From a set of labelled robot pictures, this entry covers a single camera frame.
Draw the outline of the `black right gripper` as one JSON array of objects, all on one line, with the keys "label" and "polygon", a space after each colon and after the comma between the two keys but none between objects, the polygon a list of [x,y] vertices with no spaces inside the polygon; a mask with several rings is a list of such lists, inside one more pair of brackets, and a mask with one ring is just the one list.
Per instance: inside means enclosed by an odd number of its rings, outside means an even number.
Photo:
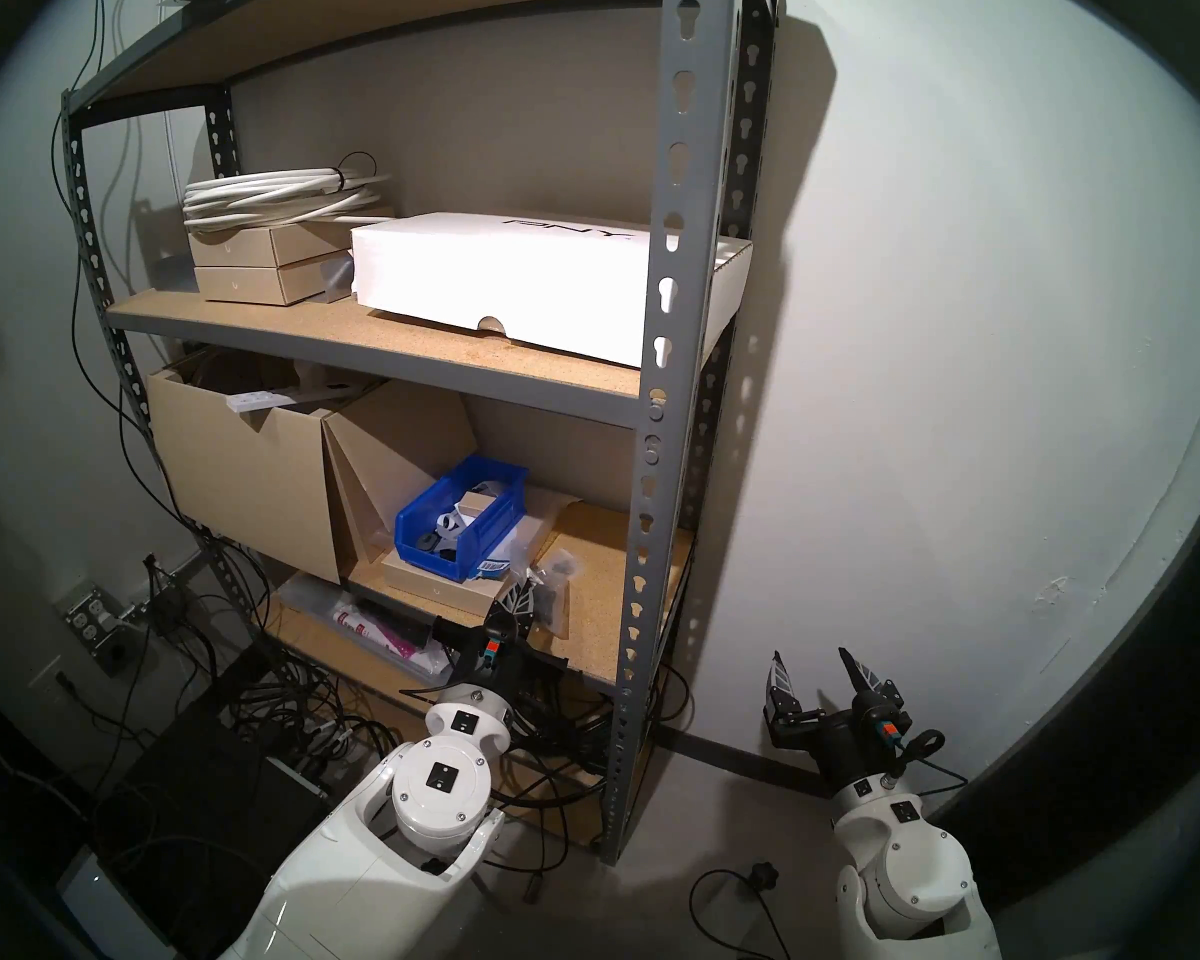
[{"label": "black right gripper", "polygon": [[835,794],[865,776],[878,775],[890,764],[892,740],[883,740],[868,709],[889,713],[896,734],[908,731],[905,700],[890,678],[878,677],[856,659],[847,647],[839,658],[854,691],[851,708],[828,713],[802,709],[779,650],[773,650],[764,682],[764,716],[770,745],[812,758],[817,779],[808,782],[809,794]]}]

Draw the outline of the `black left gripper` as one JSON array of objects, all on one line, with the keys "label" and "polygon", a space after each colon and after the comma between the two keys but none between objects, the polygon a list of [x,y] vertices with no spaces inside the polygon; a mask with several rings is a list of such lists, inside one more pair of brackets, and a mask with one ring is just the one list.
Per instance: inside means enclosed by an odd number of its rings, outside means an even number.
[{"label": "black left gripper", "polygon": [[[496,622],[509,629],[522,629],[522,622],[540,622],[541,612],[544,586],[536,580],[523,580],[515,592],[496,602]],[[515,632],[490,635],[486,626],[461,626],[444,618],[436,619],[431,638],[458,654],[446,685],[436,690],[431,704],[482,690],[496,694],[508,706],[563,710],[562,680],[568,668],[564,659],[535,649]]]}]

